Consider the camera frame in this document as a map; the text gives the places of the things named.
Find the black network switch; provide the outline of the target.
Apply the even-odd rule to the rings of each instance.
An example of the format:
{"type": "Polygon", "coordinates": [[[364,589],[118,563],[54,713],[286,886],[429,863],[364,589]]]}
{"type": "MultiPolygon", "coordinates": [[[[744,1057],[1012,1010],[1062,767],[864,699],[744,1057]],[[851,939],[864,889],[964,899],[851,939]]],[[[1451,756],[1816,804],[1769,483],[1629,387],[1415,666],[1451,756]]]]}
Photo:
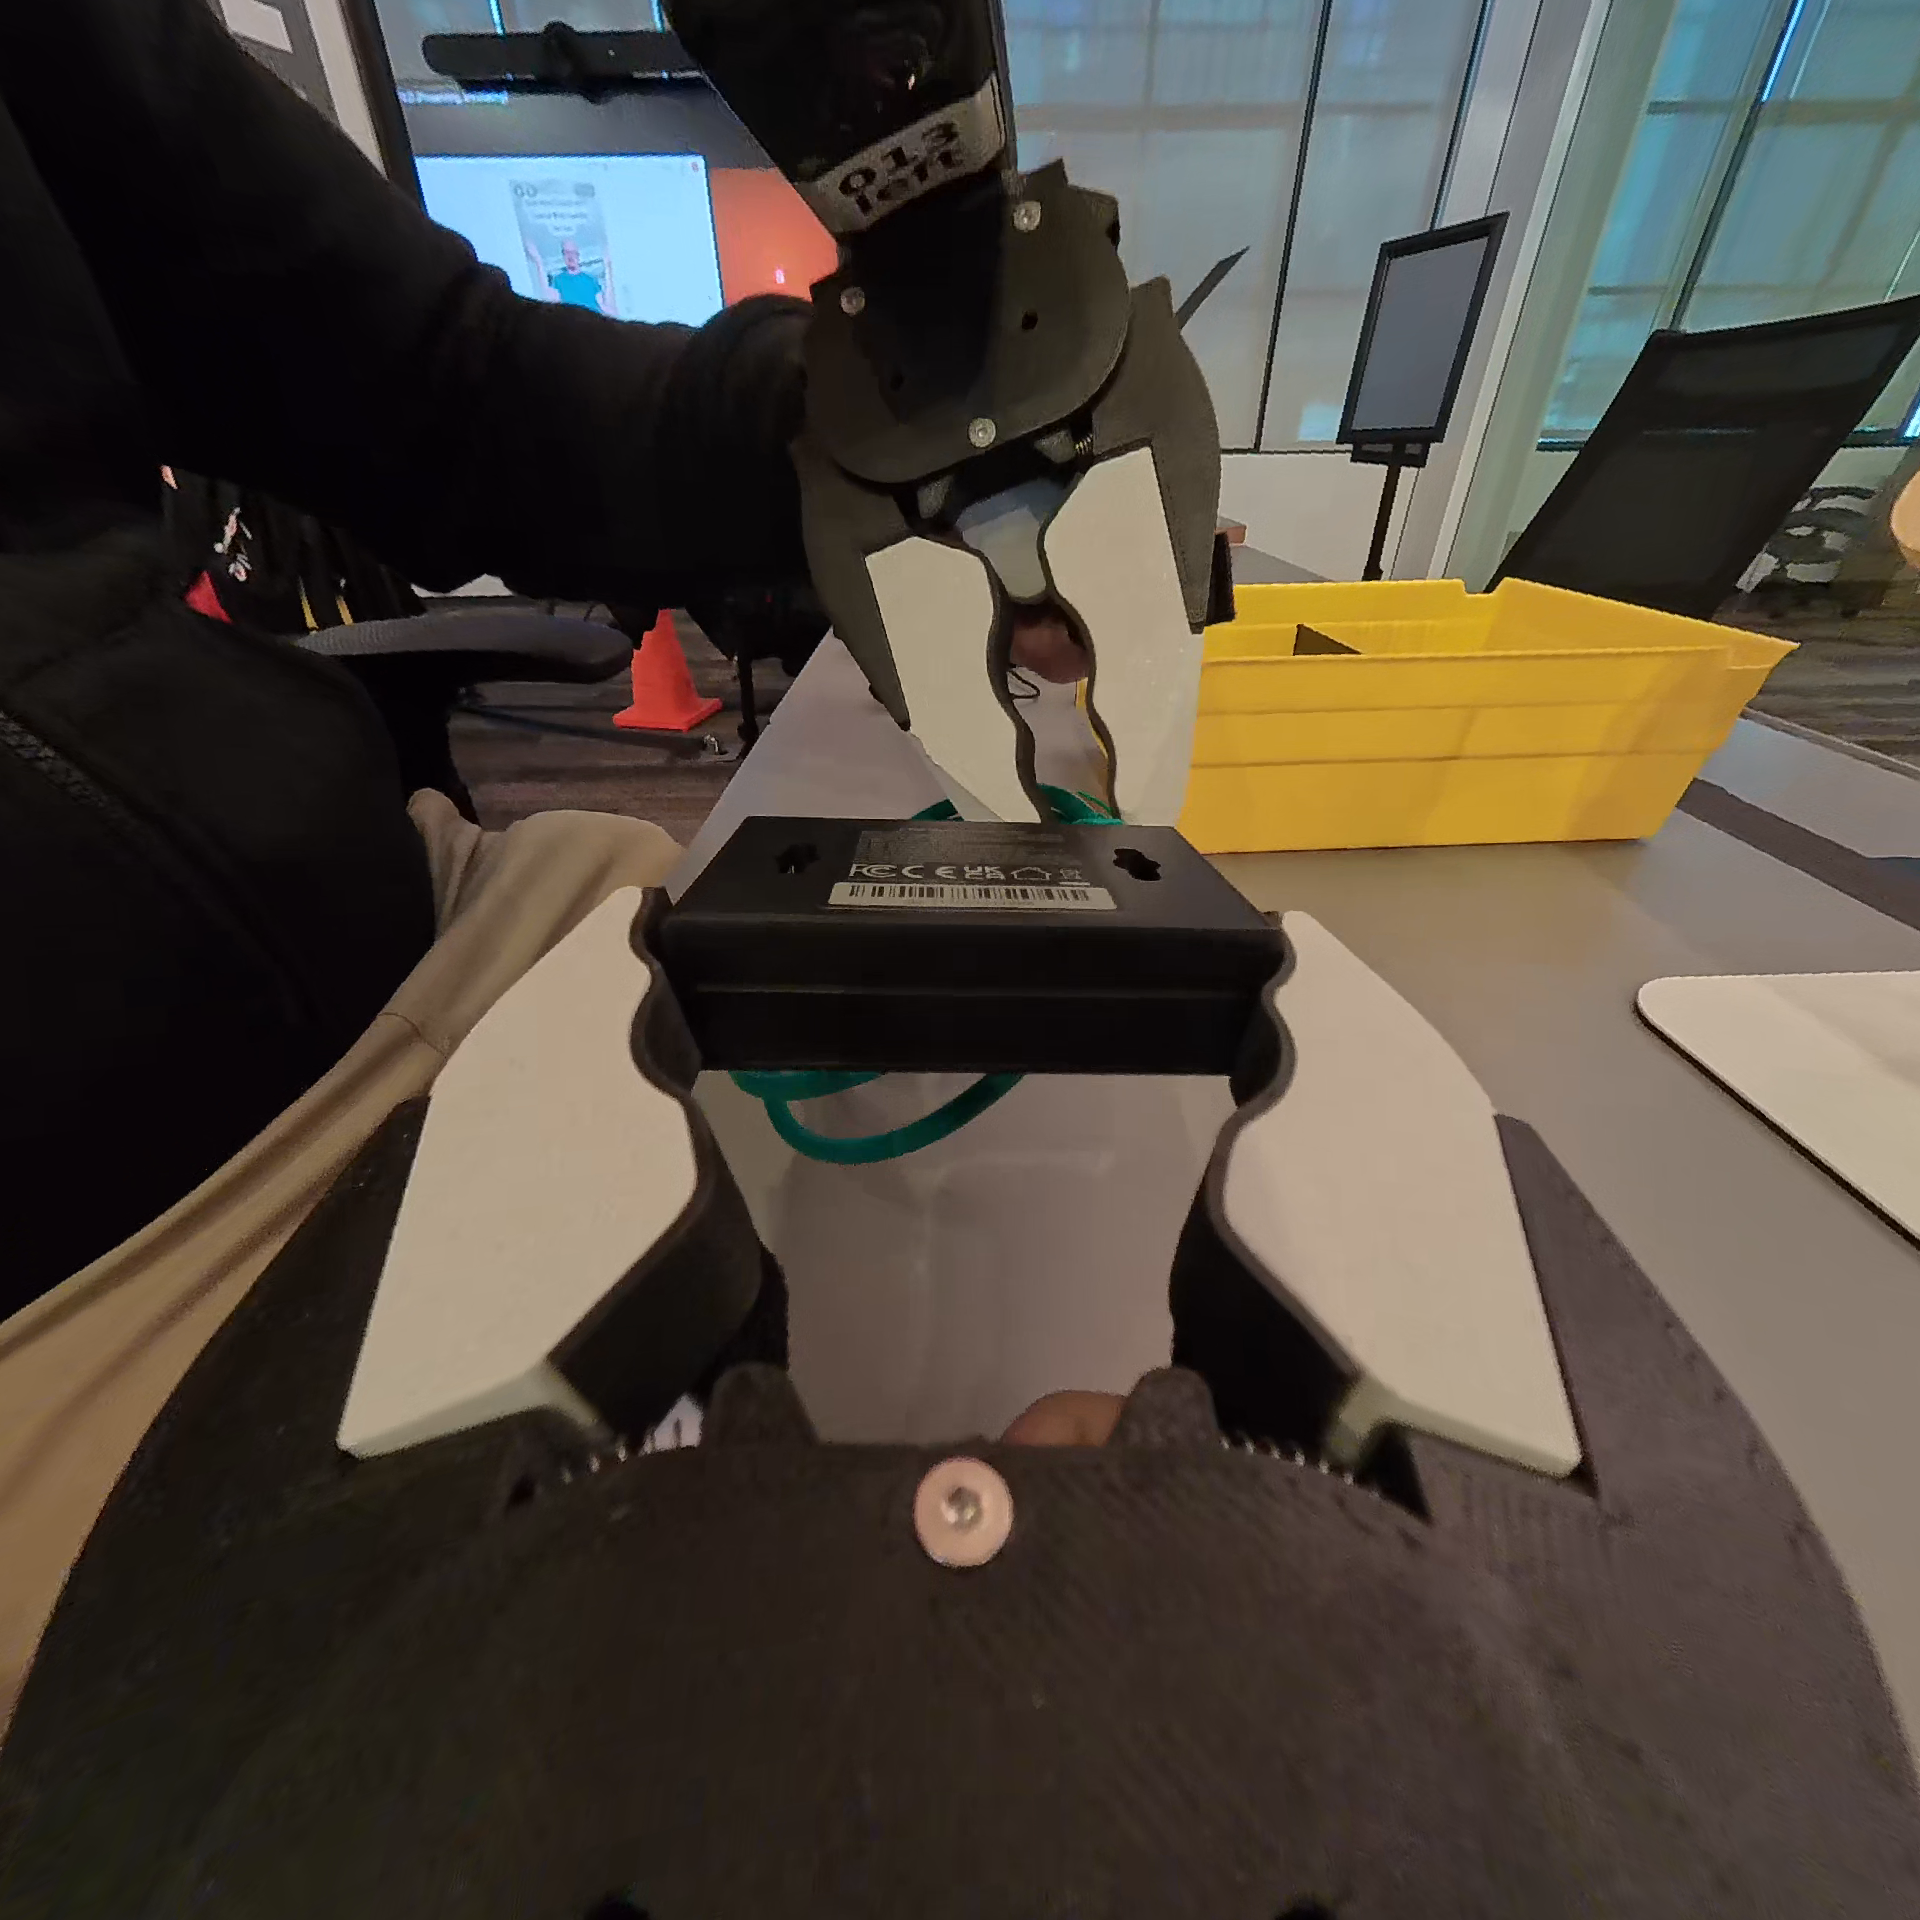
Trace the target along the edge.
{"type": "Polygon", "coordinates": [[[744,817],[638,943],[718,1070],[1228,1077],[1292,967],[1138,821],[744,817]]]}

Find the yellow plastic bin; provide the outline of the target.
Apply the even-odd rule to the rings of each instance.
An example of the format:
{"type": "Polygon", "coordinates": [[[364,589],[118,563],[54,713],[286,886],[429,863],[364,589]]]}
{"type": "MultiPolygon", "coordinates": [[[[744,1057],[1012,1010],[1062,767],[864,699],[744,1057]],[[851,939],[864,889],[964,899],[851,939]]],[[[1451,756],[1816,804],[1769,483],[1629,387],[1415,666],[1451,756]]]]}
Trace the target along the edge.
{"type": "Polygon", "coordinates": [[[1204,636],[1208,853],[1656,833],[1792,639],[1509,579],[1261,583],[1204,636]]]}

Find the person's left forearm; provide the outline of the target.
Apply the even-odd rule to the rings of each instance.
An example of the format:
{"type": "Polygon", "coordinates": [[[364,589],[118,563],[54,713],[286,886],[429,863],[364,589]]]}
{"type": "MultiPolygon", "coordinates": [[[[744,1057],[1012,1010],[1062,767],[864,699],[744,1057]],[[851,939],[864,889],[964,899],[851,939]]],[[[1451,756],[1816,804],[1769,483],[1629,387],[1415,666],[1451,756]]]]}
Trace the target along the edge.
{"type": "Polygon", "coordinates": [[[802,583],[802,301],[518,297],[206,1],[2,4],[2,550],[154,539],[159,469],[405,579],[802,583]]]}

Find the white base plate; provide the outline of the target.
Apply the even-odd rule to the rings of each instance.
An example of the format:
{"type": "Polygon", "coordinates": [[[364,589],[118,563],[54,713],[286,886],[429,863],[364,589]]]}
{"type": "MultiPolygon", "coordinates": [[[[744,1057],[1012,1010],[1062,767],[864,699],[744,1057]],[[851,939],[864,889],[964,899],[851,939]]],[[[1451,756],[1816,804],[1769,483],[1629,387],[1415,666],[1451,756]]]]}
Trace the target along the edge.
{"type": "Polygon", "coordinates": [[[1918,1239],[1918,970],[1675,974],[1636,1014],[1918,1239]]]}

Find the black display on stand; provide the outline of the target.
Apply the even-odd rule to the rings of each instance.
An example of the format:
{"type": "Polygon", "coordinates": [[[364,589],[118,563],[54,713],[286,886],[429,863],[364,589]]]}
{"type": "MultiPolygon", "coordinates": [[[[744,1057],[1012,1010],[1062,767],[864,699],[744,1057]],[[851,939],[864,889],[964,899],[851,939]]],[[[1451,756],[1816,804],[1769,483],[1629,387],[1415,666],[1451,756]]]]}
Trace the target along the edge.
{"type": "Polygon", "coordinates": [[[1384,469],[1364,583],[1384,579],[1404,471],[1448,434],[1506,223],[1496,211],[1381,244],[1335,434],[1358,466],[1384,469]]]}

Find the large wall screen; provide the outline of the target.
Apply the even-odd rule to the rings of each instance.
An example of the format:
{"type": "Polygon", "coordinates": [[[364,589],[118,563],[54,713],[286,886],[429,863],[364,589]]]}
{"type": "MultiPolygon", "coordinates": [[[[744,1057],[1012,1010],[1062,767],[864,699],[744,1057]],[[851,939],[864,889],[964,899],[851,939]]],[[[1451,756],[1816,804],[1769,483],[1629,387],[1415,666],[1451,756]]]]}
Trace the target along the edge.
{"type": "Polygon", "coordinates": [[[838,244],[702,81],[588,100],[402,81],[429,216],[521,297],[624,323],[706,323],[806,297],[838,244]]]}

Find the black video bar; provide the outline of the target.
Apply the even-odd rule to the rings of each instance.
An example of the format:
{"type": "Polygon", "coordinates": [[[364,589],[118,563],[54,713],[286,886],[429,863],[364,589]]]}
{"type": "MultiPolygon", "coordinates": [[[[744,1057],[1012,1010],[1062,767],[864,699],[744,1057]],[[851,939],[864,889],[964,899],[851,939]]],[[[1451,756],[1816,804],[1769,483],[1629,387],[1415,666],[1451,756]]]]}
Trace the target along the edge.
{"type": "Polygon", "coordinates": [[[429,70],[468,90],[644,90],[706,81],[696,60],[672,31],[605,31],[549,20],[528,33],[425,33],[429,70]]]}

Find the orange traffic cone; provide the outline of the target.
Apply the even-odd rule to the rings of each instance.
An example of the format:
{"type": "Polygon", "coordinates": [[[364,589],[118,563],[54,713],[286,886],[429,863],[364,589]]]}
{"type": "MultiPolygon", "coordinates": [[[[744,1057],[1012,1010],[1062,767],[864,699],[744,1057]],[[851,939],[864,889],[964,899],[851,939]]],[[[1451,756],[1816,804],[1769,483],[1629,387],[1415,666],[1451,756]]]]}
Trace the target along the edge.
{"type": "Polygon", "coordinates": [[[695,684],[672,610],[659,610],[628,659],[628,706],[611,724],[631,734],[696,734],[722,713],[722,699],[695,684]]]}

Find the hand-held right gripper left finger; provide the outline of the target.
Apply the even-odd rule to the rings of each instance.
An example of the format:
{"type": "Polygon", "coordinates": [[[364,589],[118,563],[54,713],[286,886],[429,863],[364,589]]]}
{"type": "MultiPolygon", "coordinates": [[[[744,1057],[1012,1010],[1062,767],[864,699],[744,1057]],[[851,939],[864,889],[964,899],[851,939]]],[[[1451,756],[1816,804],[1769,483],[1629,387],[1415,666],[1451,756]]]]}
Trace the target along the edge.
{"type": "Polygon", "coordinates": [[[336,1426],[375,1460],[511,1416],[682,1450],[768,1281],[701,1053],[624,886],[458,1043],[429,1091],[336,1426]]]}

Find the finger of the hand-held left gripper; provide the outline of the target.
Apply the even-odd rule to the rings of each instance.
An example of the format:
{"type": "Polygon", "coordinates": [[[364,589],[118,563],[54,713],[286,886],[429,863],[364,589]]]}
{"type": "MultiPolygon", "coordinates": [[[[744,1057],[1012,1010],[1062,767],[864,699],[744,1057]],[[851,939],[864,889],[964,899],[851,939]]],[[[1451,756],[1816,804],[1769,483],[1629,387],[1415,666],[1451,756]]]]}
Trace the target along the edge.
{"type": "Polygon", "coordinates": [[[1186,804],[1204,639],[1192,627],[1154,451],[1085,469],[1044,524],[1051,600],[1091,669],[1085,717],[1115,811],[1172,829],[1186,804]]]}
{"type": "Polygon", "coordinates": [[[906,537],[868,557],[906,731],[971,821],[1044,821],[1035,736],[1009,687],[1002,593],[965,546],[906,537]]]}

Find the person's torso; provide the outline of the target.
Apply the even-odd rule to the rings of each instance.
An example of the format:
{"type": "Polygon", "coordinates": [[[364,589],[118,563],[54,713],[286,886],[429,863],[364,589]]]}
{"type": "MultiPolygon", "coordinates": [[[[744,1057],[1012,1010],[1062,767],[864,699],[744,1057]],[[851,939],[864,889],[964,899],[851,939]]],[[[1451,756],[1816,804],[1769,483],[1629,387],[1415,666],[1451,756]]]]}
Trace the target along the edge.
{"type": "Polygon", "coordinates": [[[194,610],[159,471],[2,471],[2,1314],[332,1070],[438,933],[335,661],[194,610]]]}

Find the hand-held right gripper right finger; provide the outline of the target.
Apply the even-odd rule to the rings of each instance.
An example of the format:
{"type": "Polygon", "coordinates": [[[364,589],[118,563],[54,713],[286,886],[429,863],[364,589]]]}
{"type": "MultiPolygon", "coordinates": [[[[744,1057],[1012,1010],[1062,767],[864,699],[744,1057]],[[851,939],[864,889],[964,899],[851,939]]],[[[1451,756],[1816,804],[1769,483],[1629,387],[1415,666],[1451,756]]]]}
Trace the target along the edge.
{"type": "Polygon", "coordinates": [[[1314,917],[1281,917],[1169,1277],[1175,1366],[1228,1437],[1359,1473],[1421,1433],[1539,1477],[1582,1460],[1494,1101],[1314,917]]]}

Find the black mesh office chair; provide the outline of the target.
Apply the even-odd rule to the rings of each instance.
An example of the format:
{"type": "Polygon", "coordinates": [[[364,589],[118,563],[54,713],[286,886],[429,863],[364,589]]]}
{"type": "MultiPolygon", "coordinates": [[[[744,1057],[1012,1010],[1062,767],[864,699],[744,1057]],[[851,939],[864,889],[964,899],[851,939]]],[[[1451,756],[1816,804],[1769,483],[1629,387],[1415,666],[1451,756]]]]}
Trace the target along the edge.
{"type": "Polygon", "coordinates": [[[1708,620],[1918,341],[1918,297],[1655,330],[1489,584],[1708,620]]]}

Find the framed black white poster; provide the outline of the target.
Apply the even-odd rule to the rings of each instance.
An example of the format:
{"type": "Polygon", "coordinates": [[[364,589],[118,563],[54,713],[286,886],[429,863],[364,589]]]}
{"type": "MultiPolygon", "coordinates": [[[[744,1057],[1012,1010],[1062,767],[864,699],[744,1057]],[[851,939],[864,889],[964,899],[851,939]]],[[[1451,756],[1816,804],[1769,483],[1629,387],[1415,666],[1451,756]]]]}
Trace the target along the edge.
{"type": "Polygon", "coordinates": [[[336,124],[415,206],[419,177],[372,1],[208,1],[219,24],[336,124]]]}

